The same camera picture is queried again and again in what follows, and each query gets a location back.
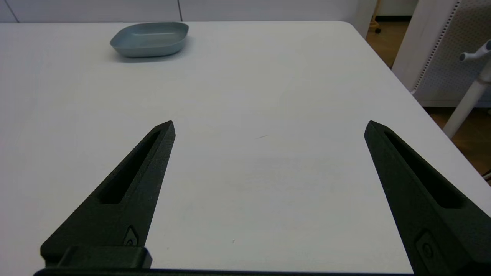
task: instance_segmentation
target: gray bowl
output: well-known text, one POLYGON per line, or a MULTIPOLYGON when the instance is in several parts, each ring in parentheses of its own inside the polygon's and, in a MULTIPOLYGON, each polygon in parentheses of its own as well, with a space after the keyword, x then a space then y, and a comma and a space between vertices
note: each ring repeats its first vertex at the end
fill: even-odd
POLYGON ((126 57, 171 55, 184 47, 188 30, 179 22, 136 24, 120 30, 110 44, 126 57))

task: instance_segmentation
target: screw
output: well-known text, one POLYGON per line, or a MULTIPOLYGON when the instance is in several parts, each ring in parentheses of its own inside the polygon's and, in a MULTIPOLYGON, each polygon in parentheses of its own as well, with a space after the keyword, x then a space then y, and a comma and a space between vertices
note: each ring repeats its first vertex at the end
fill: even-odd
POLYGON ((433 249, 431 248, 431 245, 423 244, 423 254, 429 259, 433 258, 433 249))

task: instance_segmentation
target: white table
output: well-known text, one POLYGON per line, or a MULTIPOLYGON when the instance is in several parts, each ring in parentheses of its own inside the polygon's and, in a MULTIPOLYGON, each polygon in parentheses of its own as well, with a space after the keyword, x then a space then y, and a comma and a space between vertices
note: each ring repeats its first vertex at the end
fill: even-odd
POLYGON ((490 188, 351 25, 189 23, 180 53, 145 62, 109 46, 128 25, 0 25, 0 274, 41 269, 45 239, 167 120, 154 268, 411 273, 369 120, 491 214, 490 188))

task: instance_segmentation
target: black baseboard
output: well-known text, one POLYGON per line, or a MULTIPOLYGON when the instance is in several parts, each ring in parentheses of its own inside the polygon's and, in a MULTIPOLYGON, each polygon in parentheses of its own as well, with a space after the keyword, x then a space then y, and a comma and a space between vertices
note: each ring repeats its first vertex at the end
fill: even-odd
POLYGON ((409 22, 412 16, 377 16, 375 20, 377 22, 409 22))

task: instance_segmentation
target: bowl rim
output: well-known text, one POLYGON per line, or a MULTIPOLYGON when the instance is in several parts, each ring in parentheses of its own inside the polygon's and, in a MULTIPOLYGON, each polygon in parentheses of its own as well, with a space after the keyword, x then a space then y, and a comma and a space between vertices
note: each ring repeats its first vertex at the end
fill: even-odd
POLYGON ((173 45, 176 45, 176 44, 179 44, 181 43, 185 38, 186 36, 188 35, 188 31, 189 31, 189 25, 188 24, 185 24, 185 23, 182 23, 182 22, 147 22, 147 23, 138 23, 138 24, 133 24, 133 25, 130 25, 130 26, 127 26, 127 27, 124 27, 122 28, 121 30, 118 31, 118 33, 116 33, 116 35, 114 35, 114 37, 112 37, 111 41, 109 42, 109 44, 114 48, 114 49, 119 49, 119 50, 132 50, 132 49, 152 49, 152 48, 162 48, 162 47, 170 47, 170 46, 173 46, 173 45), (177 41, 177 42, 174 42, 172 44, 162 44, 160 46, 150 46, 150 47, 119 47, 119 46, 116 46, 114 45, 114 41, 115 39, 120 36, 124 30, 127 30, 129 28, 133 28, 135 26, 140 26, 140 25, 155 25, 155 24, 170 24, 170 25, 182 25, 185 27, 186 29, 186 33, 184 34, 184 37, 177 41))

